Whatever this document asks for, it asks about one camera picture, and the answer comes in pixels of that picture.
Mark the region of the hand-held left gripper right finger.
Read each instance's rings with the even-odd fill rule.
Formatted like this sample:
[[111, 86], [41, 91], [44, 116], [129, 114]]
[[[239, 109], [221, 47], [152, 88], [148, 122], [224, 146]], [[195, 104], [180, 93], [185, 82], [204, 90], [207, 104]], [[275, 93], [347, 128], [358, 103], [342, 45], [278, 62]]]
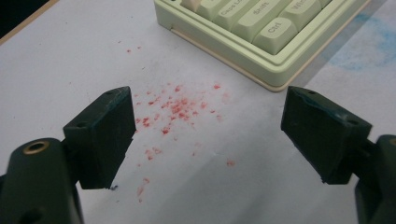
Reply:
[[288, 87], [281, 130], [330, 185], [346, 184], [348, 157], [362, 147], [372, 125], [323, 95]]

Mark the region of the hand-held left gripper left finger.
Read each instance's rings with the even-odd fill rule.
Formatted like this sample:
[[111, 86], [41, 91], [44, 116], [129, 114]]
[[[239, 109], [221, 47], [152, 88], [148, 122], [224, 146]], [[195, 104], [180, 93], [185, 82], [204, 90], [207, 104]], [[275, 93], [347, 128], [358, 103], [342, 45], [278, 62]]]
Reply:
[[106, 91], [64, 126], [64, 142], [83, 189], [108, 189], [136, 131], [129, 87]]

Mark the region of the green and pink keyboard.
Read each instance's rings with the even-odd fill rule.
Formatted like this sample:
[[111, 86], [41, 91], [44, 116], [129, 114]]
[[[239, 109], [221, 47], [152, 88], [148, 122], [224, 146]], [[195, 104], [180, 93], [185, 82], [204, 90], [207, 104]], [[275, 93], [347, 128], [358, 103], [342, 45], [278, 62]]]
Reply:
[[284, 90], [371, 0], [154, 0], [158, 23]]

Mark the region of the white board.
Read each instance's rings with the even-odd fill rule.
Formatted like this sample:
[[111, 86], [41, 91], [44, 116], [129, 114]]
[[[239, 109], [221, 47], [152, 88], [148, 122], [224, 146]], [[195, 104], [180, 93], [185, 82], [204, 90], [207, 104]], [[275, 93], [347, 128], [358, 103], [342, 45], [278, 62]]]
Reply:
[[153, 0], [59, 0], [0, 45], [0, 174], [10, 153], [127, 86], [137, 131], [89, 224], [357, 224], [281, 131], [271, 92], [161, 27]]

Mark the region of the wooden table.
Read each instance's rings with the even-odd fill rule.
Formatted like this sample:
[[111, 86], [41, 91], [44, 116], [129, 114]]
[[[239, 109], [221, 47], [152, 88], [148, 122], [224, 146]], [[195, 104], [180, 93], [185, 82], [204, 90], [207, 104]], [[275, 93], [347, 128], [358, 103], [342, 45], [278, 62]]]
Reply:
[[0, 46], [59, 0], [0, 0]]

